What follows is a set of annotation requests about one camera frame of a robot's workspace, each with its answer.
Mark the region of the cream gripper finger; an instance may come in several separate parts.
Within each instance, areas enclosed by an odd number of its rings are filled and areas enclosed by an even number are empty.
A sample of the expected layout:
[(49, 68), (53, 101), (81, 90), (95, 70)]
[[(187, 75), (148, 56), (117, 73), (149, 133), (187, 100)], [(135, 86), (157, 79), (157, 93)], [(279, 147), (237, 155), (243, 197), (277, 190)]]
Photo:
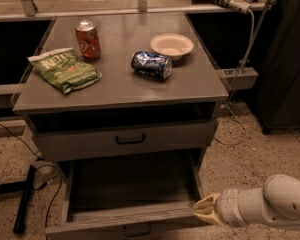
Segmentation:
[(194, 214), (198, 217), (198, 218), (206, 218), (209, 217), (211, 214), (210, 210), (195, 210)]
[(196, 202), (193, 206), (194, 209), (207, 209), (212, 206), (212, 199), (206, 198)]

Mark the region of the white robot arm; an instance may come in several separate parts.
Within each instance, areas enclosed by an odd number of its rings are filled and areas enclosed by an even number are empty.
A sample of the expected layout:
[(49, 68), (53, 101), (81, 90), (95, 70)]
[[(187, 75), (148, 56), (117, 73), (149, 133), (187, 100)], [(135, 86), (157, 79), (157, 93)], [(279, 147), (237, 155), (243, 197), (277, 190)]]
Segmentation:
[(194, 206), (195, 216), (209, 224), (231, 228), (262, 224), (300, 231), (300, 180), (273, 175), (259, 188), (212, 193)]

